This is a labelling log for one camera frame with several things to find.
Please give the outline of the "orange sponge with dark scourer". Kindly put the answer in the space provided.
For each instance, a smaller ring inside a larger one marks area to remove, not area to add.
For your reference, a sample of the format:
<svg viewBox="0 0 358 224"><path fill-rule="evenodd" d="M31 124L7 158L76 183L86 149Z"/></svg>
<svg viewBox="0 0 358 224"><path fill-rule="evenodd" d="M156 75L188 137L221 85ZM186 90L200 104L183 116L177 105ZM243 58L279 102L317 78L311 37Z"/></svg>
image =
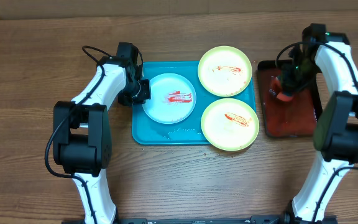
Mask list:
<svg viewBox="0 0 358 224"><path fill-rule="evenodd" d="M292 94L283 91L278 77L271 80L269 92L274 98L282 102L290 102L294 98Z"/></svg>

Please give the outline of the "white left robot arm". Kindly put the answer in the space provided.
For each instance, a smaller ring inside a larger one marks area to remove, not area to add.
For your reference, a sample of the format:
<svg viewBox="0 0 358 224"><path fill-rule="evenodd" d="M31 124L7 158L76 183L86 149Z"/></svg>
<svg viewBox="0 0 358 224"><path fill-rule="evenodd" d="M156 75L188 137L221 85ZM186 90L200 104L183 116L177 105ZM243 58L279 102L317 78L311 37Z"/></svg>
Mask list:
<svg viewBox="0 0 358 224"><path fill-rule="evenodd" d="M95 62L86 88L55 104L44 159L52 175L74 181L85 210L82 223L118 223L106 175L112 154L108 111L114 101L144 104L151 98L150 82L142 77L142 54L132 43L119 43L115 55L105 52Z"/></svg>

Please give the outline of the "teal plastic tray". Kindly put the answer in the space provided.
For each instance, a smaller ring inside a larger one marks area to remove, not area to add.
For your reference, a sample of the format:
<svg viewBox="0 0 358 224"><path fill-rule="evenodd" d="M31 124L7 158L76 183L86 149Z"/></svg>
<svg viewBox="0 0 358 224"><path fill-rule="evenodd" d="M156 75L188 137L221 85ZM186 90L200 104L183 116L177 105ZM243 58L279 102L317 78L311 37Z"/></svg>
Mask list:
<svg viewBox="0 0 358 224"><path fill-rule="evenodd" d="M142 105L132 109L132 137L143 145L202 145L209 142L201 130L201 116L212 102L220 99L207 91L198 78L198 61L145 62L144 78L151 80L163 73L185 77L195 88L195 109L175 124L162 124L149 118Z"/></svg>

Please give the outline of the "white round plate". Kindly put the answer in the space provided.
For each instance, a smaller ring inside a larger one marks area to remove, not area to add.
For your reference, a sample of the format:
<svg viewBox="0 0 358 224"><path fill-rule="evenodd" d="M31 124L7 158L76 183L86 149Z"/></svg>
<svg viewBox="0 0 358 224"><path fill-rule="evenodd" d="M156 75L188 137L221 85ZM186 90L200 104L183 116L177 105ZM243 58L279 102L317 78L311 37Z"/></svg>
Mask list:
<svg viewBox="0 0 358 224"><path fill-rule="evenodd" d="M143 104L146 115L162 124L175 124L194 110L196 91L191 82L176 73L163 73L150 80L151 98Z"/></svg>

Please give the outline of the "yellow-green plate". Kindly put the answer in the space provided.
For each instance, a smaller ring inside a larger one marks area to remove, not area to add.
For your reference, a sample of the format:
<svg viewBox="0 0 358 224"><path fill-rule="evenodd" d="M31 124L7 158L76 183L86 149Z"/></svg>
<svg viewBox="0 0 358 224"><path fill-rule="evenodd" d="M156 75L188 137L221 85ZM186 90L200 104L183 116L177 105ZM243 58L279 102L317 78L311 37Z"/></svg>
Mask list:
<svg viewBox="0 0 358 224"><path fill-rule="evenodd" d="M198 78L202 86L216 96L235 96L249 85L252 65L241 50L218 46L208 50L200 59Z"/></svg>
<svg viewBox="0 0 358 224"><path fill-rule="evenodd" d="M201 116L201 130L207 141L224 151L249 147L259 133L259 119L247 103L234 98L212 102Z"/></svg>

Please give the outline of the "dark red black-rimmed tray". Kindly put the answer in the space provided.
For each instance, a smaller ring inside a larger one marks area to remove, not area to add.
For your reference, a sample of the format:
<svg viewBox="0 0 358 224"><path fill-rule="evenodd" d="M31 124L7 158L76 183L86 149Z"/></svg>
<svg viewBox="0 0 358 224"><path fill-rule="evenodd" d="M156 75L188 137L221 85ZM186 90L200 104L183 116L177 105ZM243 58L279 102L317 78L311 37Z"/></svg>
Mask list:
<svg viewBox="0 0 358 224"><path fill-rule="evenodd" d="M291 101L284 102L273 96L272 81L280 73L275 62L259 62L255 73L266 135L271 138L313 135L317 120L323 112L316 80L312 80Z"/></svg>

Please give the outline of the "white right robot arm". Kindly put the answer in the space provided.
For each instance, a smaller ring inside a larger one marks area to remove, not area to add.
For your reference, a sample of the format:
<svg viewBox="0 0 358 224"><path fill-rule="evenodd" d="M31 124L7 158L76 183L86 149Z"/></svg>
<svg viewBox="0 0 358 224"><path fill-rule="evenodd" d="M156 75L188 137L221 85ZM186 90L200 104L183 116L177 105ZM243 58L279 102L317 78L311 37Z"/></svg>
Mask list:
<svg viewBox="0 0 358 224"><path fill-rule="evenodd" d="M316 149L311 170L299 193L290 201L280 223L337 223L324 216L342 178L358 166L358 70L344 33L328 32L324 24L312 23L300 42L285 47L291 63L281 70L274 84L276 97L290 101L322 73L330 99L313 133Z"/></svg>

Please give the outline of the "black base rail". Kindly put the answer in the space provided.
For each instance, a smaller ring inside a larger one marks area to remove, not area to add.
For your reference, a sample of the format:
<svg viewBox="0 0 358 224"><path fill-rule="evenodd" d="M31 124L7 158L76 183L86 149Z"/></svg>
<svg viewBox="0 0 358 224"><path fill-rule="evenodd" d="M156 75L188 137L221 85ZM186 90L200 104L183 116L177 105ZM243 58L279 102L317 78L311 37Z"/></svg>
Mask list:
<svg viewBox="0 0 358 224"><path fill-rule="evenodd" d="M119 218L113 224L290 224L310 223L307 221L291 221L290 216L285 215L254 215L249 218L218 218L218 219L172 219L172 220L147 220L146 218Z"/></svg>

